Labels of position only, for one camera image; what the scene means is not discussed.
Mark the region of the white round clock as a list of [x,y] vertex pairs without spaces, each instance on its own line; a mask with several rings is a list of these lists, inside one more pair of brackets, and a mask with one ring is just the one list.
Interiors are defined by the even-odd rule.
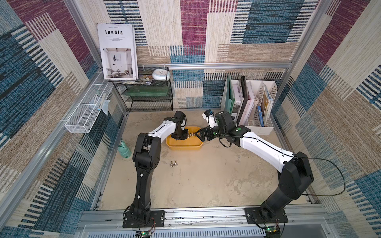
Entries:
[[152,73],[154,80],[165,80],[168,81],[171,78],[171,74],[167,69],[155,69]]

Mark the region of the blue book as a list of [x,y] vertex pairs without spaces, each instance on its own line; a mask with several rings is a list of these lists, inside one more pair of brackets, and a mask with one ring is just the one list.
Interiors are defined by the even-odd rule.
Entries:
[[263,112],[262,112],[261,106],[257,106],[257,109],[258,109],[258,118],[259,118],[260,125],[261,125],[261,127],[264,127],[265,123],[264,123]]

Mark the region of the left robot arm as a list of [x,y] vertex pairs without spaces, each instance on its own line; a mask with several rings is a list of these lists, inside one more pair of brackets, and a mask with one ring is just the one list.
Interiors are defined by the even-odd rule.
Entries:
[[124,214],[126,222],[136,222],[137,226],[148,225],[151,219],[151,183],[153,172],[160,162],[161,144],[168,136],[185,140],[186,115],[176,111],[173,117],[166,117],[163,123],[148,133],[140,133],[133,153],[137,172],[137,186],[134,201]]

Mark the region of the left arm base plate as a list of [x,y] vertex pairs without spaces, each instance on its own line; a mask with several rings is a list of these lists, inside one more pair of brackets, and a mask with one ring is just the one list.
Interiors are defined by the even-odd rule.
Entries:
[[122,227],[127,228],[151,228],[151,227],[164,227],[165,222],[165,210],[153,210],[150,213],[148,221],[141,222],[138,219],[134,218],[130,212],[126,212],[123,216],[123,225]]

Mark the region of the green folder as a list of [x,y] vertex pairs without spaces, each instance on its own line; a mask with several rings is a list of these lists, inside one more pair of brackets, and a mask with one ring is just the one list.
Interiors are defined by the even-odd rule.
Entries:
[[228,74],[227,79],[225,81],[221,108],[231,115],[233,111],[234,102],[235,102],[235,97],[234,97],[232,79],[230,74]]

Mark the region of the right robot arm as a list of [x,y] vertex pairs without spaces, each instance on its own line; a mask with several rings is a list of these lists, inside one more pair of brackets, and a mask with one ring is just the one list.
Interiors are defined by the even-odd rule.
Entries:
[[196,132],[201,141],[226,139],[228,146],[235,145],[263,159],[278,173],[278,186],[261,204],[257,216],[266,223],[281,219],[290,202],[299,199],[314,181],[307,156],[282,149],[258,136],[245,126],[236,125],[226,111],[202,114],[207,127]]

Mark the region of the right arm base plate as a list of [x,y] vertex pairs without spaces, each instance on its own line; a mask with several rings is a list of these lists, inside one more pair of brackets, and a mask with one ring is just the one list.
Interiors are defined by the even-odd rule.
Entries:
[[279,210],[272,213],[263,210],[260,207],[246,207],[244,208],[245,216],[248,224],[275,224],[275,223],[288,223],[289,220],[284,210]]

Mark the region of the yellow plastic storage box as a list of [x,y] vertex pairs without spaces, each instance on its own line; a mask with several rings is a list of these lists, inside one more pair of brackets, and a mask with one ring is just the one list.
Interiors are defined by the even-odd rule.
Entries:
[[171,150],[199,150],[203,146],[203,142],[196,136],[190,136],[186,140],[175,140],[171,136],[166,138],[166,145]]

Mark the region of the Inedia white magazine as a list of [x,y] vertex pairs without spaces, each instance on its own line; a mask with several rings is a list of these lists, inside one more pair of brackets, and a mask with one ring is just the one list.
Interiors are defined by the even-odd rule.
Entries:
[[97,25],[103,75],[106,80],[138,80],[135,29],[130,24]]

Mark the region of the white file organizer box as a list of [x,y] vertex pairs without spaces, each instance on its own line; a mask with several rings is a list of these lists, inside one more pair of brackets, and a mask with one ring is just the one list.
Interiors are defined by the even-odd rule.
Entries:
[[[257,135],[270,135],[273,131],[273,123],[270,118],[270,113],[274,105],[277,85],[275,81],[267,80],[246,80],[246,82],[248,89],[248,102],[240,124],[238,124],[237,116],[241,104],[237,85],[239,80],[232,80],[235,102],[232,114],[230,116],[233,122],[238,126],[245,126]],[[261,106],[265,123],[264,127],[261,127],[260,125],[257,106]]]

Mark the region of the green spray bottle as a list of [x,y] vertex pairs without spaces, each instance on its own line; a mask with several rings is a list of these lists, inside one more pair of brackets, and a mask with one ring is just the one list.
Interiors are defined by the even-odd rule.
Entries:
[[123,139],[121,140],[121,143],[120,145],[118,146],[118,152],[119,154],[123,157],[123,158],[126,158],[128,159],[132,152],[131,150],[129,149],[129,147],[126,145],[126,143],[123,141]]

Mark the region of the black binder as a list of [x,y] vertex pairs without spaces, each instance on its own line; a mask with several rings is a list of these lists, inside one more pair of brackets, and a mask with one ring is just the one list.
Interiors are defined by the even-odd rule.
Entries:
[[237,116],[237,123],[240,124],[240,121],[243,117],[243,113],[248,102],[248,89],[245,76],[241,76],[238,85],[238,92],[241,99],[240,109]]

